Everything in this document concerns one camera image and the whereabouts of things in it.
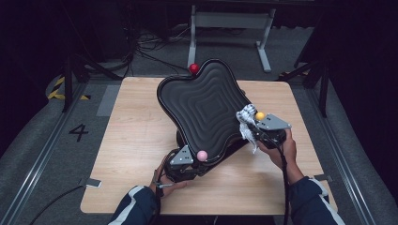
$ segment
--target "dark background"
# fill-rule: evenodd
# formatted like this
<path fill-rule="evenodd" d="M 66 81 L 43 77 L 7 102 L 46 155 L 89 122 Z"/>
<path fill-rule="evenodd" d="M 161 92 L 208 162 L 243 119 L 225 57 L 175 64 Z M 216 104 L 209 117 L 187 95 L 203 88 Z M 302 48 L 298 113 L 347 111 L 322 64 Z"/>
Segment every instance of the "dark background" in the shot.
<path fill-rule="evenodd" d="M 140 24 L 136 29 L 144 27 L 167 38 L 169 28 L 190 16 L 177 13 L 188 11 L 181 10 L 187 6 L 134 6 L 135 14 L 126 17 L 126 4 L 115 0 L 1 1 L 0 156 L 47 104 L 45 89 L 69 55 L 78 53 L 95 62 L 119 58 L 127 51 L 130 34 L 124 28 L 128 20 Z M 352 127 L 397 199 L 397 8 L 389 1 L 344 4 L 345 8 L 328 11 L 280 9 L 274 25 L 316 26 L 299 61 L 330 60 L 330 80 Z"/>

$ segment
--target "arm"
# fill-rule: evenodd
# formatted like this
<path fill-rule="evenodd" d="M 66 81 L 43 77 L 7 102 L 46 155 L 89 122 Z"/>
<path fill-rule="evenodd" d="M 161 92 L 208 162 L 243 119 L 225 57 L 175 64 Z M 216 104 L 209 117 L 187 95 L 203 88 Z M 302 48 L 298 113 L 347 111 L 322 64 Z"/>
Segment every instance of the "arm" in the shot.
<path fill-rule="evenodd" d="M 152 190 L 136 186 L 121 200 L 109 225 L 146 225 L 156 209 L 158 206 Z"/>
<path fill-rule="evenodd" d="M 286 141 L 283 154 L 287 161 L 286 171 L 290 185 L 289 201 L 292 207 L 291 218 L 294 224 L 344 224 L 342 219 L 330 207 L 328 192 L 314 179 L 304 176 L 296 162 L 296 142 L 292 131 L 286 129 Z M 267 149 L 257 142 L 261 151 L 267 153 L 272 162 L 282 168 L 281 155 L 276 149 Z"/>
<path fill-rule="evenodd" d="M 160 210 L 156 198 L 155 177 L 159 177 L 163 162 L 154 173 L 148 187 L 136 186 L 125 195 L 119 206 L 116 208 L 109 225 L 147 225 L 154 216 L 154 213 Z M 162 184 L 173 184 L 170 187 L 163 188 L 163 198 L 170 195 L 175 189 L 184 188 L 188 185 L 187 181 L 173 183 L 164 174 L 161 176 Z"/>

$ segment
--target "metal stand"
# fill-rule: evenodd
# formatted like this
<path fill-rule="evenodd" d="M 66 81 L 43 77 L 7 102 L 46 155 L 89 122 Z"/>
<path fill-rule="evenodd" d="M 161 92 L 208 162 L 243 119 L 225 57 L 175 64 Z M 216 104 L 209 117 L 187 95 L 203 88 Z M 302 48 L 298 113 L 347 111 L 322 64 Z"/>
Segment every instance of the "metal stand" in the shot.
<path fill-rule="evenodd" d="M 117 76 L 113 72 L 109 71 L 105 67 L 102 67 L 96 62 L 93 62 L 85 57 L 78 54 L 74 54 L 67 58 L 64 65 L 64 76 L 65 76 L 65 104 L 62 113 L 66 112 L 73 101 L 73 86 L 72 86 L 72 74 L 75 75 L 79 83 L 87 83 L 90 80 L 90 76 L 84 65 L 89 65 L 97 71 L 101 72 L 105 76 L 112 80 L 121 81 L 122 77 Z"/>
<path fill-rule="evenodd" d="M 248 28 L 263 29 L 264 35 L 261 41 L 256 42 L 261 64 L 265 72 L 271 72 L 271 67 L 264 50 L 272 26 L 275 9 L 269 13 L 251 14 L 251 13 L 221 13 L 221 12 L 196 12 L 196 6 L 192 6 L 191 11 L 191 44 L 188 54 L 188 65 L 195 62 L 196 52 L 196 27 L 225 27 L 225 28 Z"/>
<path fill-rule="evenodd" d="M 306 79 L 303 82 L 305 88 L 314 88 L 319 79 L 321 79 L 321 89 L 319 93 L 319 110 L 323 117 L 326 115 L 326 100 L 329 84 L 329 61 L 315 61 L 299 67 L 287 75 L 279 78 L 277 82 L 287 82 L 288 80 L 298 76 L 302 72 L 310 70 Z"/>

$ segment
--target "person's left hand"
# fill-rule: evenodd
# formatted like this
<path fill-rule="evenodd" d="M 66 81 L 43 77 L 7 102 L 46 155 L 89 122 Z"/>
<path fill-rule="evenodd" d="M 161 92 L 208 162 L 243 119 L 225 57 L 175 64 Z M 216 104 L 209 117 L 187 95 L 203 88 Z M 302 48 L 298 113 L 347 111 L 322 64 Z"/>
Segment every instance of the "person's left hand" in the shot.
<path fill-rule="evenodd" d="M 159 174 L 161 172 L 161 167 L 163 166 L 163 163 L 165 162 L 166 157 L 163 158 L 163 161 L 161 162 L 161 165 L 159 165 L 158 169 L 155 171 L 155 181 L 158 180 Z M 174 190 L 176 189 L 181 189 L 184 188 L 188 185 L 188 181 L 181 181 L 178 183 L 173 183 L 173 181 L 171 181 L 169 178 L 167 178 L 165 171 L 163 170 L 163 174 L 161 175 L 161 184 L 163 185 L 169 185 L 172 184 L 169 187 L 164 187 L 163 188 L 163 198 L 170 195 L 171 193 L 173 193 Z M 149 188 L 152 189 L 153 193 L 156 194 L 156 185 L 151 181 Z"/>

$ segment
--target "hand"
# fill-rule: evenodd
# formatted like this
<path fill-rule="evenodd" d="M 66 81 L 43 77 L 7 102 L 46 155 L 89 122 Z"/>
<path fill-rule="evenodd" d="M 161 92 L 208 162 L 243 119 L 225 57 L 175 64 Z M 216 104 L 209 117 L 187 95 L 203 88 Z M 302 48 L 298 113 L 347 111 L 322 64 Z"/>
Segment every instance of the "hand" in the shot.
<path fill-rule="evenodd" d="M 287 179 L 290 185 L 293 185 L 298 180 L 304 177 L 299 166 L 296 162 L 297 148 L 296 142 L 292 138 L 292 130 L 289 128 L 284 130 L 286 132 L 286 141 L 284 141 L 282 150 L 284 157 L 287 162 Z M 257 142 L 258 147 L 261 151 L 267 153 L 271 161 L 277 165 L 280 169 L 282 168 L 281 154 L 277 149 L 267 149 L 261 142 Z"/>
<path fill-rule="evenodd" d="M 155 171 L 155 174 L 156 174 L 155 175 L 155 180 L 156 181 L 158 181 L 159 174 L 161 173 L 161 167 L 163 166 L 165 160 L 166 160 L 166 157 L 163 158 L 163 161 L 161 162 L 161 165 Z M 169 178 L 167 178 L 167 176 L 164 173 L 164 170 L 163 170 L 163 175 L 161 176 L 161 183 L 163 185 L 172 184 L 169 187 L 164 187 L 163 188 L 163 194 L 164 194 L 163 197 L 166 197 L 166 196 L 170 195 L 171 193 L 173 193 L 173 191 L 175 189 L 184 188 L 184 187 L 186 187 L 188 185 L 188 181 L 181 181 L 181 182 L 178 182 L 178 183 L 173 183 L 173 181 L 171 181 Z M 151 188 L 153 193 L 156 194 L 156 185 L 152 181 L 151 181 L 151 183 L 149 185 L 149 188 Z"/>
<path fill-rule="evenodd" d="M 292 138 L 292 130 L 290 128 L 287 128 L 284 131 L 286 132 L 286 141 L 284 141 L 282 148 L 284 157 L 286 158 L 287 163 L 296 164 L 297 148 L 296 148 L 296 142 Z M 257 145 L 261 151 L 269 155 L 271 161 L 275 165 L 277 165 L 280 169 L 282 168 L 281 154 L 276 148 L 267 149 L 266 146 L 259 141 L 257 141 Z"/>

